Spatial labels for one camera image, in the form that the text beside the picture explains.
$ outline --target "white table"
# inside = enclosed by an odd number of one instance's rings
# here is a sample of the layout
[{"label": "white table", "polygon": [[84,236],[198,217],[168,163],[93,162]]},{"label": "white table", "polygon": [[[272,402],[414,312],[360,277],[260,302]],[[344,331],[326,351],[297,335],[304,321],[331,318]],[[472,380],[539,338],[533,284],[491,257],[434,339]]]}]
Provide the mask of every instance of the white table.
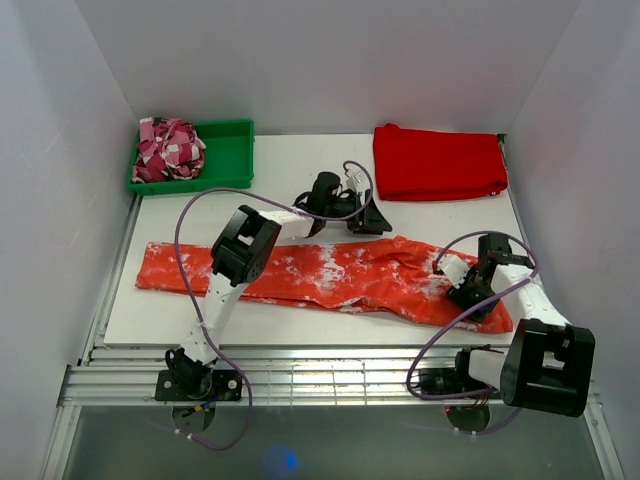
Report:
[{"label": "white table", "polygon": [[[290,204],[309,190],[318,172],[342,175],[342,162],[356,160],[372,175],[372,135],[258,136],[255,141],[255,178],[252,192]],[[135,279],[148,242],[172,242],[178,215],[189,195],[146,197],[142,202],[126,257],[104,342],[112,346],[178,345],[194,319],[185,295],[138,290]],[[393,225],[391,235],[403,235],[434,245],[445,245],[464,233],[493,229],[520,237],[508,193],[458,202],[381,202],[383,215]],[[202,198],[190,210],[181,243],[211,245],[241,204],[270,207],[233,193]],[[328,226],[306,243],[363,241],[344,224]],[[476,254],[476,239],[456,249]],[[312,309],[239,302],[221,344],[224,346],[406,346],[424,344],[434,327],[415,325],[388,313],[346,314]],[[476,334],[461,330],[448,333],[442,344],[508,344],[513,333]]]}]

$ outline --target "gray wall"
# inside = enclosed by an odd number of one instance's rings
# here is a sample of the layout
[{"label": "gray wall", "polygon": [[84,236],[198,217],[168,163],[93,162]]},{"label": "gray wall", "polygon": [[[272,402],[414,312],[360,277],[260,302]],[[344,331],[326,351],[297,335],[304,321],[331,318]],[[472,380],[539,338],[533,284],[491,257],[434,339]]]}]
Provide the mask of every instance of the gray wall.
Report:
[{"label": "gray wall", "polygon": [[579,0],[76,0],[138,117],[506,132]]},{"label": "gray wall", "polygon": [[0,0],[0,477],[36,478],[130,204],[135,119],[73,0]]},{"label": "gray wall", "polygon": [[640,478],[640,12],[583,0],[507,135],[545,285],[596,335],[596,385],[627,478]]}]

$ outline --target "red folded cloth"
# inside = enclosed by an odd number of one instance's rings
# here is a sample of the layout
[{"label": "red folded cloth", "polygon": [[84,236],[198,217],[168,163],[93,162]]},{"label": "red folded cloth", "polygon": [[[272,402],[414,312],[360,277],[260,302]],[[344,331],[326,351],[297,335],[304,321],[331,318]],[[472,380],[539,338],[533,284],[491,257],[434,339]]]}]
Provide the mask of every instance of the red folded cloth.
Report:
[{"label": "red folded cloth", "polygon": [[[431,272],[439,250],[403,237],[278,246],[264,273],[249,285],[241,299],[346,313],[389,311],[415,323],[443,326],[460,309],[445,298],[451,286],[447,278]],[[471,255],[458,255],[475,263]],[[211,247],[180,245],[180,256],[194,292],[204,295],[209,286]],[[147,245],[136,286],[185,292],[172,243]],[[483,323],[463,322],[459,327],[504,333],[510,332],[513,324],[500,302]]]},{"label": "red folded cloth", "polygon": [[382,200],[462,200],[497,195],[507,171],[496,135],[409,130],[388,123],[373,135]]}]

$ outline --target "pink patterned cloth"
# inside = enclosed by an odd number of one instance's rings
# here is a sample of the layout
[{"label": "pink patterned cloth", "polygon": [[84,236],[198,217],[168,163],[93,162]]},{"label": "pink patterned cloth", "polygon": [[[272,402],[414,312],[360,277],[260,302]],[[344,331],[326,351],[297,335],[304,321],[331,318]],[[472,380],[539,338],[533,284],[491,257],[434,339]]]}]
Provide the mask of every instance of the pink patterned cloth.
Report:
[{"label": "pink patterned cloth", "polygon": [[179,118],[143,118],[131,180],[134,183],[191,180],[202,170],[205,148],[191,123]]}]

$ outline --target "wire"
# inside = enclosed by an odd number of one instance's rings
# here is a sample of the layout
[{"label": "wire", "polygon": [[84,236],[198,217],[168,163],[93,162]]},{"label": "wire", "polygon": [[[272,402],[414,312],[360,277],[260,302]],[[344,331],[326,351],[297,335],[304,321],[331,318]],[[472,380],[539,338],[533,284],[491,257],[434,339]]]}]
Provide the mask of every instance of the wire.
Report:
[{"label": "wire", "polygon": [[209,330],[207,329],[206,325],[205,325],[205,320],[204,320],[204,315],[202,314],[202,310],[200,309],[200,305],[198,304],[198,300],[196,299],[195,293],[193,292],[193,288],[191,287],[191,282],[189,281],[189,277],[187,276],[187,273],[184,269],[184,265],[182,264],[182,257],[180,256],[180,229],[182,228],[182,223],[184,222],[184,219],[187,215],[187,212],[189,211],[189,209],[191,208],[191,206],[200,198],[204,197],[205,195],[208,195],[210,193],[216,193],[216,192],[232,192],[232,193],[240,193],[242,195],[246,195],[248,197],[252,197],[255,198],[257,200],[260,200],[262,202],[268,203],[270,205],[273,205],[274,207],[278,207],[282,210],[286,210],[288,212],[292,212],[292,213],[296,213],[302,217],[309,217],[309,218],[313,218],[314,220],[322,220],[322,221],[343,221],[343,220],[349,220],[350,218],[353,218],[357,215],[360,214],[360,212],[362,212],[365,208],[367,208],[367,206],[369,205],[369,203],[371,203],[371,199],[373,198],[373,178],[371,178],[371,174],[368,172],[368,170],[366,168],[364,168],[362,165],[360,165],[358,162],[352,161],[352,160],[347,160],[346,162],[344,162],[342,164],[342,168],[344,169],[345,172],[348,171],[348,166],[349,165],[354,165],[356,167],[358,167],[362,172],[364,172],[364,174],[367,177],[367,180],[369,182],[369,195],[367,195],[365,201],[363,202],[362,206],[360,208],[357,208],[353,213],[349,214],[349,215],[345,215],[344,217],[325,217],[322,215],[315,215],[313,213],[308,213],[302,210],[298,210],[295,209],[293,207],[289,207],[287,205],[283,205],[282,203],[276,202],[275,200],[271,200],[268,199],[266,197],[263,197],[262,195],[258,195],[255,193],[251,193],[251,192],[246,192],[244,190],[238,190],[236,188],[228,188],[228,187],[219,187],[219,188],[210,188],[208,190],[204,190],[200,193],[197,193],[196,195],[193,196],[193,198],[191,198],[191,200],[189,200],[187,202],[187,204],[185,205],[184,209],[182,210],[182,212],[180,213],[180,216],[178,217],[178,221],[176,223],[176,229],[175,229],[175,234],[174,234],[174,247],[175,247],[175,254],[176,254],[176,264],[178,265],[178,270],[180,271],[180,276],[182,277],[182,281],[184,282],[184,286],[185,289],[187,290],[187,294],[189,295],[189,298],[191,299],[191,303],[193,304],[193,308],[196,311],[196,315],[198,317],[198,321],[200,323],[200,328],[202,329],[202,334],[204,335],[204,338],[206,339],[207,343],[209,344],[209,347],[211,347],[211,349],[216,353],[216,355],[221,358],[223,361],[227,362],[227,364],[229,364],[229,366],[231,368],[233,368],[236,372],[238,372],[238,375],[240,375],[240,378],[242,378],[242,380],[244,381],[244,384],[247,388],[247,395],[249,397],[249,413],[247,415],[247,419],[244,423],[244,425],[242,426],[240,433],[238,433],[238,435],[236,435],[236,437],[231,440],[228,444],[226,445],[215,445],[214,443],[209,442],[208,440],[199,437],[197,435],[193,435],[190,432],[187,432],[185,430],[182,429],[178,429],[177,431],[179,431],[180,433],[182,433],[183,435],[186,435],[187,438],[192,439],[198,443],[200,443],[201,445],[204,445],[205,447],[211,449],[211,450],[215,450],[218,452],[221,451],[225,451],[225,450],[229,450],[230,448],[232,448],[234,445],[236,445],[240,440],[242,440],[242,438],[244,437],[244,435],[247,433],[247,430],[249,429],[249,425],[251,424],[251,420],[253,418],[253,389],[251,388],[251,382],[249,381],[249,378],[247,377],[247,375],[244,373],[244,371],[238,366],[237,363],[235,363],[231,358],[229,358],[227,355],[225,355],[222,350],[220,350],[219,347],[216,346],[216,344],[214,343],[213,339],[211,338],[211,335],[209,334]]},{"label": "wire", "polygon": [[[449,330],[451,330],[452,328],[454,328],[457,324],[459,324],[460,322],[462,322],[463,320],[465,320],[467,317],[469,317],[469,315],[471,315],[472,313],[474,313],[475,311],[485,307],[486,305],[489,305],[497,300],[500,300],[502,297],[515,292],[516,290],[518,290],[519,288],[527,285],[528,283],[530,283],[534,277],[538,274],[539,272],[539,267],[538,267],[538,262],[535,259],[535,255],[534,253],[531,251],[531,249],[524,243],[522,242],[520,239],[514,237],[513,235],[509,235],[507,233],[502,233],[502,232],[497,232],[495,230],[479,230],[476,232],[471,232],[471,233],[467,233],[465,235],[462,235],[461,237],[456,238],[455,240],[453,240],[452,242],[450,242],[448,245],[446,245],[441,251],[440,253],[437,255],[436,259],[434,260],[434,265],[438,265],[438,263],[440,262],[440,259],[447,253],[447,251],[456,243],[460,242],[461,240],[464,240],[466,238],[469,237],[474,237],[477,235],[485,235],[488,233],[499,233],[502,235],[505,235],[507,238],[509,238],[510,240],[513,240],[515,243],[517,243],[518,245],[520,245],[526,252],[527,255],[529,255],[529,258],[531,259],[531,261],[533,262],[533,270],[531,271],[531,274],[521,280],[520,282],[510,286],[509,288],[506,288],[505,290],[503,290],[502,292],[498,292],[495,295],[492,295],[489,298],[486,298],[485,300],[473,305],[472,307],[468,308],[467,310],[465,310],[464,312],[462,312],[460,315],[458,315],[456,318],[454,318],[453,320],[451,320],[451,322],[449,322],[447,325],[445,325],[444,327],[442,327],[440,330],[438,330],[438,332],[427,342],[424,344],[424,346],[422,347],[422,349],[420,350],[420,352],[418,352],[418,355],[416,355],[415,359],[413,360],[413,362],[411,363],[411,367],[409,368],[409,371],[407,372],[407,377],[405,380],[405,385],[407,387],[407,390],[409,391],[409,393],[411,395],[413,395],[416,398],[419,398],[421,400],[430,400],[430,401],[438,401],[438,400],[453,400],[453,399],[459,399],[459,398],[469,398],[469,397],[476,397],[476,396],[485,396],[485,395],[489,395],[494,391],[494,388],[492,387],[487,387],[484,389],[480,389],[480,390],[473,390],[470,392],[462,392],[462,393],[452,393],[452,394],[446,394],[446,395],[430,395],[430,394],[425,394],[425,393],[421,393],[419,391],[417,391],[413,385],[411,384],[411,378],[413,377],[413,374],[415,373],[415,370],[418,366],[418,363],[420,363],[420,361],[424,358],[424,356],[426,355],[427,351],[433,347],[433,345],[440,340],[440,338],[442,338],[442,336],[447,333]],[[487,433],[491,433],[497,430],[500,430],[502,427],[504,427],[505,425],[507,425],[509,422],[511,422],[519,413],[519,409],[516,410],[512,415],[510,415],[509,417],[507,417],[507,419],[505,419],[503,422],[501,422],[500,424],[496,425],[495,427],[492,427],[490,429],[485,430],[484,432],[478,432],[478,434],[487,434]]]}]

